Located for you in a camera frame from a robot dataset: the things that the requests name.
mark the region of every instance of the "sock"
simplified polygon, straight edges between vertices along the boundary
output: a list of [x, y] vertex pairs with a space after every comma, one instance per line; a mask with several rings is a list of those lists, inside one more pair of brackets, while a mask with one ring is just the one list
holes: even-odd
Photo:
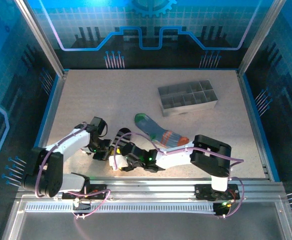
[[146, 133], [152, 141], [157, 141], [168, 148], [185, 145], [189, 139], [173, 131], [165, 130], [144, 113], [135, 116], [136, 126]]

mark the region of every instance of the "purple cable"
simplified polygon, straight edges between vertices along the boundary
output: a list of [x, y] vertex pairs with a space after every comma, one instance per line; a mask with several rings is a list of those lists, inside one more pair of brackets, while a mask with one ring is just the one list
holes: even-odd
[[102, 190], [102, 191], [92, 192], [92, 193], [88, 193], [88, 194], [81, 194], [81, 193], [77, 193], [77, 192], [74, 192], [74, 191], [69, 191], [68, 192], [69, 194], [73, 194], [73, 195], [78, 196], [78, 197], [95, 196], [95, 195], [98, 195], [98, 194], [104, 194], [105, 192], [108, 192], [108, 194], [106, 195], [105, 199], [98, 205], [98, 207], [95, 208], [94, 211], [91, 211], [90, 213], [87, 213], [87, 214], [82, 215], [82, 216], [76, 215], [74, 213], [72, 213], [72, 214], [75, 217], [82, 218], [82, 219], [92, 215], [93, 213], [95, 213], [106, 202], [106, 200], [108, 199], [108, 197], [109, 197], [109, 195], [111, 193], [111, 190], [110, 189], [105, 189], [105, 190]]
[[117, 162], [116, 162], [116, 153], [117, 153], [117, 147], [118, 147], [118, 144], [119, 142], [127, 135], [139, 135], [139, 136], [142, 136], [144, 138], [146, 138], [149, 142], [151, 142], [151, 144], [155, 147], [155, 149], [158, 151], [158, 152], [161, 152], [162, 154], [166, 154], [166, 155], [169, 155], [169, 154], [177, 154], [177, 153], [182, 153], [185, 151], [185, 149], [187, 150], [196, 150], [196, 151], [201, 151], [203, 153], [208, 153], [210, 155], [213, 155], [213, 156], [216, 156], [216, 157], [219, 157], [219, 158], [222, 158], [222, 159], [225, 159], [225, 160], [228, 160], [228, 161], [236, 161], [238, 163], [243, 163], [244, 160], [243, 159], [238, 159], [238, 158], [233, 158], [233, 157], [229, 157], [229, 156], [225, 156], [225, 155], [221, 155], [219, 153], [216, 153], [216, 152], [213, 152], [213, 151], [209, 151], [209, 150], [206, 150], [206, 149], [203, 149], [203, 148], [200, 148], [200, 147], [194, 147], [194, 146], [191, 146], [191, 147], [185, 147], [185, 148], [182, 148], [182, 149], [176, 149], [176, 150], [172, 150], [172, 151], [168, 151], [168, 152], [165, 152], [165, 151], [162, 151], [160, 150], [150, 139], [147, 135], [144, 135], [144, 134], [141, 134], [141, 133], [138, 133], [138, 132], [128, 132], [128, 133], [125, 133], [124, 135], [122, 135], [116, 145], [115, 145], [115, 148], [114, 148], [114, 162], [115, 162], [115, 167], [117, 170], [118, 169], [118, 166], [117, 166]]
[[242, 204], [242, 201], [244, 200], [244, 197], [245, 197], [245, 187], [244, 187], [244, 183], [241, 181], [240, 178], [236, 177], [236, 176], [233, 176], [231, 177], [231, 179], [235, 179], [235, 180], [238, 180], [240, 183], [241, 183], [241, 186], [242, 186], [242, 195], [241, 195], [241, 198], [240, 198], [240, 201], [238, 203], [238, 206], [229, 214], [227, 214], [225, 216], [225, 218], [228, 218], [230, 217], [231, 215], [235, 214], [236, 211], [238, 211], [238, 209], [240, 208], [241, 204]]
[[234, 167], [235, 165], [238, 165], [238, 164], [240, 164], [240, 163], [241, 163], [241, 162], [239, 162], [239, 161], [238, 161], [238, 162], [235, 162], [235, 163], [231, 164], [229, 168], [231, 169], [232, 167]]
[[49, 150], [49, 152], [46, 154], [44, 160], [42, 161], [41, 165], [40, 165], [40, 168], [39, 168], [39, 171], [38, 171], [38, 175], [37, 175], [37, 178], [36, 178], [36, 184], [35, 184], [35, 196], [36, 198], [42, 198], [44, 195], [40, 194], [39, 193], [39, 182], [40, 182], [40, 178], [41, 178], [41, 174], [42, 174], [42, 171], [44, 169], [44, 166], [49, 158], [49, 156], [51, 155], [51, 153], [56, 150], [59, 145], [61, 145], [63, 142], [65, 142], [66, 140], [76, 136], [78, 133], [81, 133], [82, 131], [84, 131], [87, 127], [87, 123], [86, 122], [83, 122], [84, 127], [80, 130], [78, 130], [77, 132], [73, 133], [73, 134], [70, 134], [68, 136], [66, 136], [65, 138], [63, 138], [62, 140], [60, 140], [57, 144], [55, 144], [55, 146], [53, 146], [51, 148], [51, 150]]

